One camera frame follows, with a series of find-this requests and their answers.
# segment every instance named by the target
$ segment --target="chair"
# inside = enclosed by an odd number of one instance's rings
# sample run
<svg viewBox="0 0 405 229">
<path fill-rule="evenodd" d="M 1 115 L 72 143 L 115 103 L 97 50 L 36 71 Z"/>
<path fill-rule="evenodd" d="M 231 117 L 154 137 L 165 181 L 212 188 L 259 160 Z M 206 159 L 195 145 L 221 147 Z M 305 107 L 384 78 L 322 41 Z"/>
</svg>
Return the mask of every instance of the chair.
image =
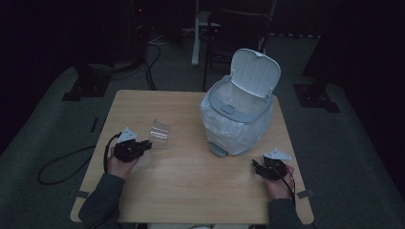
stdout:
<svg viewBox="0 0 405 229">
<path fill-rule="evenodd" d="M 250 49 L 263 53 L 270 33 L 267 14 L 234 10 L 213 10 L 208 16 L 208 43 L 202 90 L 206 91 L 208 64 L 230 63 L 235 51 Z"/>
</svg>

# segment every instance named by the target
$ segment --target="cable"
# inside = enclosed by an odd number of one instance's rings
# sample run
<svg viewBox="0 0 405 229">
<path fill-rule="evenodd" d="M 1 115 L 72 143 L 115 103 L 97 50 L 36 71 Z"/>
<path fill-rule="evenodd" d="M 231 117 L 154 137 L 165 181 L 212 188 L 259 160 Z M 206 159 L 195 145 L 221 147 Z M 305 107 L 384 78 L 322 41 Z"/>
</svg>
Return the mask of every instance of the cable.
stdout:
<svg viewBox="0 0 405 229">
<path fill-rule="evenodd" d="M 160 57 L 160 48 L 157 45 L 154 44 L 147 44 L 148 46 L 152 46 L 154 48 L 156 48 L 158 50 L 158 55 L 155 57 L 154 61 L 152 62 L 152 64 L 150 65 L 150 69 L 152 69 L 153 65 L 156 63 L 156 61 L 159 59 Z"/>
<path fill-rule="evenodd" d="M 108 141 L 107 145 L 105 146 L 104 150 L 104 157 L 103 157 L 103 168 L 104 168 L 104 174 L 107 174 L 107 161 L 108 161 L 108 150 L 110 150 L 110 144 L 114 140 L 114 138 L 118 138 L 121 135 L 121 133 L 114 135 L 113 137 L 110 138 Z"/>
<path fill-rule="evenodd" d="M 42 166 L 42 168 L 41 168 L 41 169 L 39 170 L 39 172 L 38 172 L 38 175 L 37 175 L 37 177 L 36 177 L 37 180 L 38 180 L 38 182 L 39 182 L 40 184 L 43 184 L 43 185 L 55 185 L 55 184 L 58 184 L 58 183 L 65 182 L 66 180 L 72 178 L 74 175 L 76 175 L 76 174 L 90 161 L 90 159 L 92 158 L 93 155 L 89 156 L 89 157 L 84 161 L 84 163 L 83 163 L 74 173 L 72 173 L 71 175 L 69 175 L 69 176 L 67 176 L 67 177 L 65 177 L 65 178 L 63 178 L 63 179 L 60 179 L 60 180 L 57 180 L 57 181 L 53 181 L 53 182 L 46 182 L 46 181 L 43 181 L 43 180 L 42 180 L 41 176 L 42 176 L 42 173 L 44 172 L 44 170 L 45 170 L 48 166 L 50 166 L 51 164 L 54 164 L 55 162 L 57 162 L 57 161 L 59 161 L 59 160 L 61 160 L 61 159 L 64 159 L 64 158 L 66 158 L 66 157 L 68 157 L 68 156 L 75 155 L 75 154 L 80 153 L 80 152 L 82 152 L 82 151 L 94 149 L 95 147 L 96 147 L 96 146 L 88 146 L 88 147 L 82 148 L 82 149 L 80 149 L 80 150 L 74 151 L 74 152 L 72 152 L 72 153 L 66 154 L 65 156 L 61 156 L 61 157 L 55 158 L 55 159 L 53 159 L 53 160 L 47 162 L 45 165 Z"/>
<path fill-rule="evenodd" d="M 151 67 L 148 65 L 148 63 L 146 61 L 144 64 L 147 68 L 147 71 L 145 72 L 145 78 L 146 78 L 146 81 L 148 82 L 149 90 L 155 91 L 156 87 L 155 87 L 155 83 L 153 82 Z"/>
<path fill-rule="evenodd" d="M 289 187 L 289 185 L 287 184 L 287 182 L 286 182 L 286 180 L 283 178 L 283 176 L 282 176 L 276 169 L 274 169 L 274 171 L 280 176 L 280 179 L 284 182 L 284 184 L 286 184 L 286 186 L 287 186 L 289 192 L 291 193 L 292 204 L 294 205 L 294 207 L 296 207 L 296 203 L 295 203 L 295 179 L 294 179 L 294 177 L 292 176 L 292 173 L 290 173 L 289 170 L 287 170 L 287 172 L 291 175 L 292 182 L 294 183 L 294 185 L 293 185 L 293 187 L 292 187 L 292 190 L 293 190 L 293 191 L 291 190 L 291 188 Z"/>
</svg>

